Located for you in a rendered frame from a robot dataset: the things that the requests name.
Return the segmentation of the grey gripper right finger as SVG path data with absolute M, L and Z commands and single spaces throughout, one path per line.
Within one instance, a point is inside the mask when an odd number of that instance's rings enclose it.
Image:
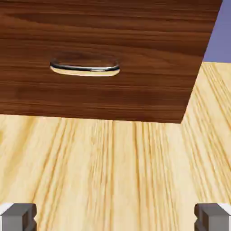
M 231 231 L 231 204 L 197 203 L 194 231 Z

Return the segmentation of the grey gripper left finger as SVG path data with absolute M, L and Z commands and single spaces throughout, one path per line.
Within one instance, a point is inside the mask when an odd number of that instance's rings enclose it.
M 34 203 L 0 204 L 0 231 L 37 231 Z

